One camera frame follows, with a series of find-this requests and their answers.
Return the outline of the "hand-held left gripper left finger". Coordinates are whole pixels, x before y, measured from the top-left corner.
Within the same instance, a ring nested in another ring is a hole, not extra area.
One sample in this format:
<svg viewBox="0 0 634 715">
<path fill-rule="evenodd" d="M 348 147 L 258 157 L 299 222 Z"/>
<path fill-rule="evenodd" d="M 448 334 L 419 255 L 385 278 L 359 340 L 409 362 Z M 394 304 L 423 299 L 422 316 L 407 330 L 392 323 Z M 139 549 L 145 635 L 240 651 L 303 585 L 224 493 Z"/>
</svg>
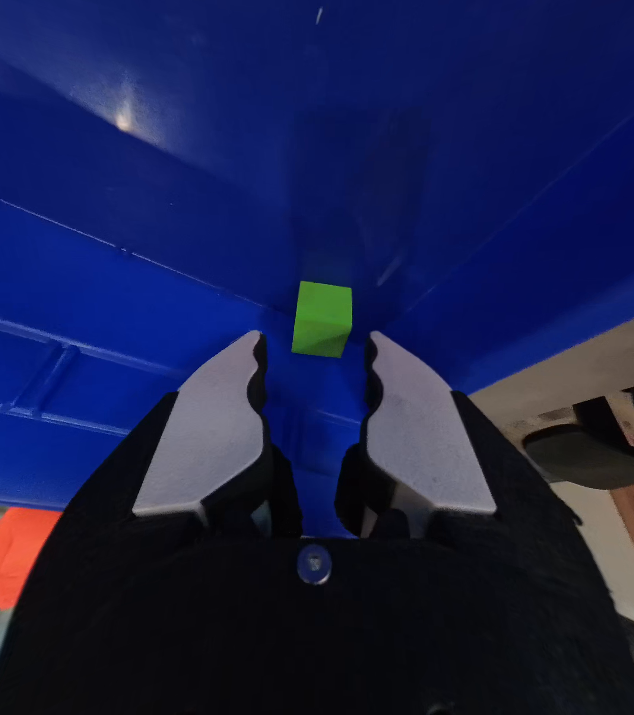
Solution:
<svg viewBox="0 0 634 715">
<path fill-rule="evenodd" d="M 133 504 L 137 517 L 265 510 L 273 485 L 267 340 L 251 330 L 204 362 L 178 396 Z"/>
</svg>

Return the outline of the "green wooden cube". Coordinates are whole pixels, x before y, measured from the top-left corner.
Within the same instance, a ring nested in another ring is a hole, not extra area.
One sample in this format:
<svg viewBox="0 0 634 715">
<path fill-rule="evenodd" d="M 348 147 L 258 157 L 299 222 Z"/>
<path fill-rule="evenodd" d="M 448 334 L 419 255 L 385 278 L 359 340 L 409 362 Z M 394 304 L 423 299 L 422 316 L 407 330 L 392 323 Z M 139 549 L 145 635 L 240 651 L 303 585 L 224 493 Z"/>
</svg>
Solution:
<svg viewBox="0 0 634 715">
<path fill-rule="evenodd" d="M 353 321 L 349 287 L 301 281 L 294 320 L 292 353 L 342 357 Z"/>
</svg>

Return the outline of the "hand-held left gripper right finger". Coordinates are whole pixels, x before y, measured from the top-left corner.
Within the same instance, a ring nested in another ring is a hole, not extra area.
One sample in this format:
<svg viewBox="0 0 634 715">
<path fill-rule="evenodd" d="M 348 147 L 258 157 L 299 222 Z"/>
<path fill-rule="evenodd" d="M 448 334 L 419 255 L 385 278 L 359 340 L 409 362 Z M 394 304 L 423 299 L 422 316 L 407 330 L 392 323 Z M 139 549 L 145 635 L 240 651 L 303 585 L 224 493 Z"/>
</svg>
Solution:
<svg viewBox="0 0 634 715">
<path fill-rule="evenodd" d="M 364 423 L 366 456 L 430 511 L 493 515 L 497 506 L 449 384 L 383 333 L 369 335 L 376 405 Z"/>
</svg>

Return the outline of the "blue plastic bin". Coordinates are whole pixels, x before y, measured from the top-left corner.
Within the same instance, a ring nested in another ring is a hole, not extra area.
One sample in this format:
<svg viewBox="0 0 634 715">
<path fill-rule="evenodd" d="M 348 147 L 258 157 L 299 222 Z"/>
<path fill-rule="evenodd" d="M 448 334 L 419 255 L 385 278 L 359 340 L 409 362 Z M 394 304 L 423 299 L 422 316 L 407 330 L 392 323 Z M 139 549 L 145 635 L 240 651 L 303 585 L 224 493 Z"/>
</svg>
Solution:
<svg viewBox="0 0 634 715">
<path fill-rule="evenodd" d="M 292 353 L 301 281 L 352 290 Z M 634 319 L 634 1 L 0 1 L 0 504 L 250 330 L 306 525 L 379 330 L 473 394 Z"/>
</svg>

